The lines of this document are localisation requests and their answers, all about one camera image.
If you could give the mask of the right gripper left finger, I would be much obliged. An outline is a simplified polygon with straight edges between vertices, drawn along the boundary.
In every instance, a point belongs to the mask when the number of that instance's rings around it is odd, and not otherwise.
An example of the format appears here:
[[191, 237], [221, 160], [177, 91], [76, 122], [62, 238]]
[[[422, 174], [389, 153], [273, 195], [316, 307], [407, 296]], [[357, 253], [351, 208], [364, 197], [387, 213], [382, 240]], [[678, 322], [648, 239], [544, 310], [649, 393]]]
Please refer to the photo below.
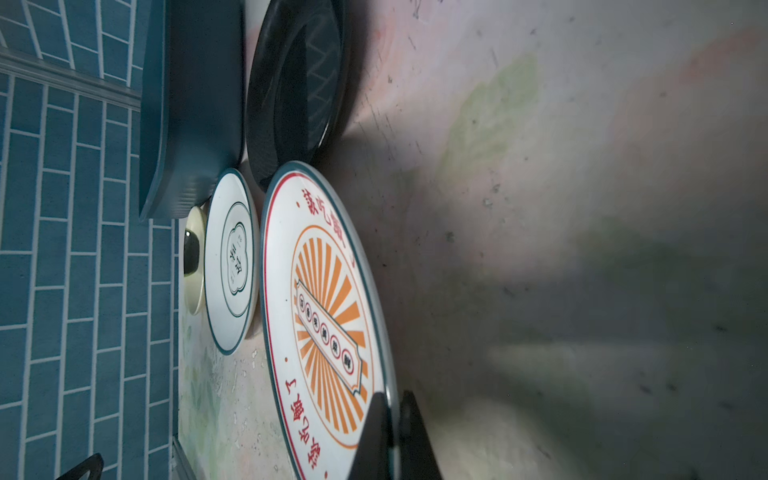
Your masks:
[[392, 437], [390, 411], [386, 395], [377, 392], [371, 398], [360, 441], [347, 477], [348, 480], [389, 480], [389, 450]]

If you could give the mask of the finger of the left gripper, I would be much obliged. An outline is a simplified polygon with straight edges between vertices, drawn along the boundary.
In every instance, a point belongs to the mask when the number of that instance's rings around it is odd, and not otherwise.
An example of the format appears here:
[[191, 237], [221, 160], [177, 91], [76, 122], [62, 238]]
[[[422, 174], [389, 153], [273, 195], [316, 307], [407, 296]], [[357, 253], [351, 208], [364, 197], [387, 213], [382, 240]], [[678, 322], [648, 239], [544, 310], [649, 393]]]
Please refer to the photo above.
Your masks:
[[100, 480], [104, 470], [104, 460], [100, 453], [94, 453], [56, 480]]

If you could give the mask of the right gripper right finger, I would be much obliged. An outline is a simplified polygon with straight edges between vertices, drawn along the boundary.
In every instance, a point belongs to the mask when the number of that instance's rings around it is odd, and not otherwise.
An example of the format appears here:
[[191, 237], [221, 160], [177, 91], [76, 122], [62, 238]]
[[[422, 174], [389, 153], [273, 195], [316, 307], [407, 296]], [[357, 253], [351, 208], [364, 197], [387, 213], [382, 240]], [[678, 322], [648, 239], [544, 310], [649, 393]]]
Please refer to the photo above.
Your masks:
[[399, 445], [401, 479], [442, 479], [415, 395], [409, 390], [400, 403]]

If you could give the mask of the white plate orange sunburst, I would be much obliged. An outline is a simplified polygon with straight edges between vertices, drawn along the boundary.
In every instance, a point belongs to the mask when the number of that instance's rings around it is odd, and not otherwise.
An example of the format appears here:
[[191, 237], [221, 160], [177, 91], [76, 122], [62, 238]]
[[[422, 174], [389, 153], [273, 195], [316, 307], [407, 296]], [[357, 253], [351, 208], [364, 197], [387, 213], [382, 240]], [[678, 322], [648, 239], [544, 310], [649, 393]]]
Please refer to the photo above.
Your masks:
[[280, 167], [263, 209], [261, 295], [271, 384], [301, 479], [344, 479], [376, 395], [399, 413], [383, 310], [361, 239], [314, 167]]

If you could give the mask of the white plate cloud emblem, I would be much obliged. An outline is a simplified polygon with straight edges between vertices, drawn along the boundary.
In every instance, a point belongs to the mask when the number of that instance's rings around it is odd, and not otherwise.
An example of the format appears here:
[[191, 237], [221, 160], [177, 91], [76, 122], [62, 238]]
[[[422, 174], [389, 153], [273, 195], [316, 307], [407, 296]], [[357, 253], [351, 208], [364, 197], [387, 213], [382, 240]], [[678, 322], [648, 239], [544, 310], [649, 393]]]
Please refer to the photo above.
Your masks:
[[259, 297], [259, 224], [249, 186], [227, 169], [211, 196], [204, 250], [208, 323], [217, 350], [233, 354], [248, 332]]

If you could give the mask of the teal plastic bin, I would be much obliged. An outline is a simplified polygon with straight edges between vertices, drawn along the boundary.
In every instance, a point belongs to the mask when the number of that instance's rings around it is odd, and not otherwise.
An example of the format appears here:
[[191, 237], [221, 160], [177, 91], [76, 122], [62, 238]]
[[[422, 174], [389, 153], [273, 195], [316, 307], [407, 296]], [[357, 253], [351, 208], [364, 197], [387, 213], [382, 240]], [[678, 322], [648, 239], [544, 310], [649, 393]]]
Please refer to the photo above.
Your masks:
[[184, 218], [243, 147], [243, 5], [153, 1], [140, 108], [139, 218]]

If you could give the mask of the cream plate black patch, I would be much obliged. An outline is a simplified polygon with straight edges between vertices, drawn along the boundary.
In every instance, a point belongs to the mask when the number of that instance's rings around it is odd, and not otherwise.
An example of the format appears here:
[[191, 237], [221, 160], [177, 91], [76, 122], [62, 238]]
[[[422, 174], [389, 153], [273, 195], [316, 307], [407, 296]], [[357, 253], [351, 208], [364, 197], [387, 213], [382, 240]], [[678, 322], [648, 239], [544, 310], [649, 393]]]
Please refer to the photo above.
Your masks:
[[183, 288], [187, 311], [196, 315], [204, 300], [204, 250], [206, 218], [194, 206], [186, 219], [183, 234]]

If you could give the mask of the black small plate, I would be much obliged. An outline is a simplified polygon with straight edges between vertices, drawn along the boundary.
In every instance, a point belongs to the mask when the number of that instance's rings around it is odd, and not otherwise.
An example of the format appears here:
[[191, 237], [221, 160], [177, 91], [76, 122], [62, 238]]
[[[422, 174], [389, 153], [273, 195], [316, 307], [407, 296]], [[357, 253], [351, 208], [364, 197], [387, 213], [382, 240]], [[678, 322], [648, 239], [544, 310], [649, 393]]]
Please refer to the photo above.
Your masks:
[[290, 161], [314, 164], [338, 121], [350, 58], [346, 1], [279, 0], [266, 11], [247, 89], [245, 140], [266, 191]]

